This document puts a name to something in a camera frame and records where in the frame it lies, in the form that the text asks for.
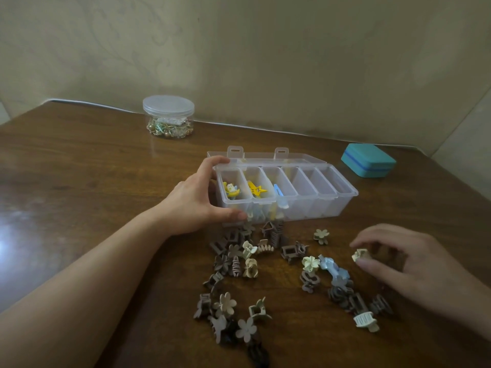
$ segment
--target wooden table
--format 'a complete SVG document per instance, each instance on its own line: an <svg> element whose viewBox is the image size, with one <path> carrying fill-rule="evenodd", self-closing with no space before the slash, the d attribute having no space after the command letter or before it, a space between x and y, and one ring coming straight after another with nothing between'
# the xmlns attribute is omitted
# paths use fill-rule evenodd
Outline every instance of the wooden table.
<svg viewBox="0 0 491 368"><path fill-rule="evenodd" d="M387 222L434 235L472 273L491 284L491 203L424 155L384 148L398 164L384 179L361 179L340 162L346 142L196 123L183 140L151 136L142 115L47 103L0 128L0 311L89 251L187 178L207 151L288 147L334 164L359 190L339 217L288 222L291 240L333 257L365 300L376 280L351 260L348 243ZM330 231L328 247L312 240ZM250 367L244 347L215 344L193 320L201 283L212 273L209 232L175 237L157 253L98 366ZM355 328L321 294L300 289L301 264L278 253L259 259L256 280L227 278L237 312L266 296L273 320L260 325L271 367L480 366L489 344L453 322L388 295L398 316L381 330ZM323 284L329 275L321 274Z"/></svg>

